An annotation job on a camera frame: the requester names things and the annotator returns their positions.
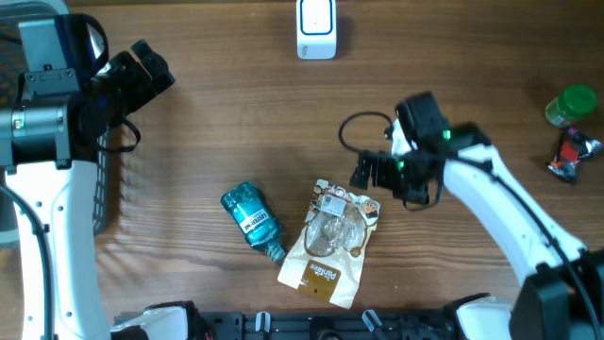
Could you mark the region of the beige cookie pouch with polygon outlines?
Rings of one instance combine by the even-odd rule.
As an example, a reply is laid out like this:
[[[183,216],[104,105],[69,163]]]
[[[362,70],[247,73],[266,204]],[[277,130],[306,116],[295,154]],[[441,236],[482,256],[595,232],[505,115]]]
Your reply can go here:
[[[277,280],[309,297],[349,309],[359,290],[366,247],[380,204],[319,179],[299,238]]]

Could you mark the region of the black hex wrench set pack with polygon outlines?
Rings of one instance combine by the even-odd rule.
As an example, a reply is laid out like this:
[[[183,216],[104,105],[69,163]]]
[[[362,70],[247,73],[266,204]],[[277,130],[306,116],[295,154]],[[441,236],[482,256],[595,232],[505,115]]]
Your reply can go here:
[[[558,179],[574,183],[578,178],[581,161],[595,157],[603,149],[603,144],[580,132],[575,127],[566,127],[557,144],[555,157],[546,168]]]

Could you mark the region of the teal Listerine mouthwash bottle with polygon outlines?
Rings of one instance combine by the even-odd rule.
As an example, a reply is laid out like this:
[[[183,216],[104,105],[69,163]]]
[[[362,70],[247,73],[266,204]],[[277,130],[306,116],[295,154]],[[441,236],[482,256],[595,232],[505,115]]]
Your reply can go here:
[[[264,251],[273,263],[285,258],[286,251],[280,241],[282,227],[252,182],[235,186],[223,194],[220,202],[253,249]]]

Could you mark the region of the green lid jar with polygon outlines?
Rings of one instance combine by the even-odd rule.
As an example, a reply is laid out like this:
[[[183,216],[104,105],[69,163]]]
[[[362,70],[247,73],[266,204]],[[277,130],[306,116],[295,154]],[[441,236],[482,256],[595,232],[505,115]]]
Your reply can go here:
[[[582,84],[567,87],[545,107],[545,119],[553,126],[567,128],[596,109],[596,93]]]

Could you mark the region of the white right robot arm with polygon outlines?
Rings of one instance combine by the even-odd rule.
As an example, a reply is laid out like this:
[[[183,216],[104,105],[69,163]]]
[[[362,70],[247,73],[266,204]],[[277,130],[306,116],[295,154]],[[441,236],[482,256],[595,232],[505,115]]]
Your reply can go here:
[[[603,253],[556,222],[513,176],[474,123],[452,126],[431,92],[395,107],[389,151],[353,147],[350,183],[392,191],[411,211],[433,207],[431,182],[462,202],[487,230],[520,284],[513,303],[489,294],[450,308],[457,339],[600,339]]]

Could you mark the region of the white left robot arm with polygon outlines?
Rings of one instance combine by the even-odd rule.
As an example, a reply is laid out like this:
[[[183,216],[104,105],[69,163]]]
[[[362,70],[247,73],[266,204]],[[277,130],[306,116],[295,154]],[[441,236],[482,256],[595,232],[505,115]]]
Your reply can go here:
[[[101,205],[102,136],[167,90],[174,77],[147,42],[92,64],[94,76],[50,70],[1,112],[1,191],[20,238],[25,339],[191,339],[188,302],[156,304],[127,322],[106,318],[97,278],[94,224]]]

